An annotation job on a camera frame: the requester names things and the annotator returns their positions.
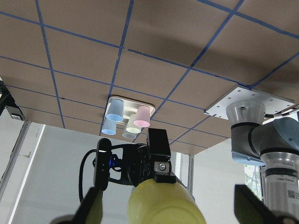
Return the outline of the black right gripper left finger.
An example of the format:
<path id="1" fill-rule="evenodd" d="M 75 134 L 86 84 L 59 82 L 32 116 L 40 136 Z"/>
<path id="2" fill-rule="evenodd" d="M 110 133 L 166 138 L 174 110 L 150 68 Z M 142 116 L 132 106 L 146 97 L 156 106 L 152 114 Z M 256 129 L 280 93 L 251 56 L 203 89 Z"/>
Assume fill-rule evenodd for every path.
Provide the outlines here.
<path id="1" fill-rule="evenodd" d="M 102 221 L 102 191 L 95 187 L 88 190 L 75 216 L 75 224 L 100 224 Z"/>

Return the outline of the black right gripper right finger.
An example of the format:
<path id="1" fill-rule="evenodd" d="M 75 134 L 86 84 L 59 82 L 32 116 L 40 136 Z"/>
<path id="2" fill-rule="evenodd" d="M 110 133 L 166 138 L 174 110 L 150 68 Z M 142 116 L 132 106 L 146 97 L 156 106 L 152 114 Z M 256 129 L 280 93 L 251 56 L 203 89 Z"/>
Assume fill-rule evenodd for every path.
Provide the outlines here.
<path id="1" fill-rule="evenodd" d="M 242 184 L 235 185 L 234 214 L 240 224 L 279 224 L 280 220 Z"/>

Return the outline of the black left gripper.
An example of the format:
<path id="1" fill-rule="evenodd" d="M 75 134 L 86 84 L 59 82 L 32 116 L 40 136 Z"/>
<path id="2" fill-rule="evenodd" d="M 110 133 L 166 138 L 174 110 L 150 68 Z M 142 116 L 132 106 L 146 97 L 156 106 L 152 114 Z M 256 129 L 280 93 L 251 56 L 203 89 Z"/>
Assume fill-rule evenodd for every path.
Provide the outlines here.
<path id="1" fill-rule="evenodd" d="M 113 154 L 109 167 L 121 174 L 120 179 L 109 178 L 110 182 L 138 186 L 142 182 L 153 179 L 157 183 L 183 183 L 172 172 L 171 150 L 165 129 L 149 128 L 147 145 L 120 144 L 112 146 L 112 150 L 122 149 L 122 158 Z"/>

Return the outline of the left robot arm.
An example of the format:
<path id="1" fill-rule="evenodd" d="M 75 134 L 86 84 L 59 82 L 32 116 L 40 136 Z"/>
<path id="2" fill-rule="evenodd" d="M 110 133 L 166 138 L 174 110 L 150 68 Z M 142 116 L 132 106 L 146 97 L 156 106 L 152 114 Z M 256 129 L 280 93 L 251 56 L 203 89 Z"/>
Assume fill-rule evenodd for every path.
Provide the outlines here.
<path id="1" fill-rule="evenodd" d="M 299 210 L 299 124 L 280 118 L 264 124 L 266 105 L 256 100 L 228 104 L 232 150 L 265 166 L 266 210 L 297 217 Z M 171 172 L 170 146 L 164 129 L 150 128 L 147 144 L 124 144 L 122 159 L 110 167 L 121 173 L 117 184 L 138 186 L 147 179 L 175 183 Z"/>

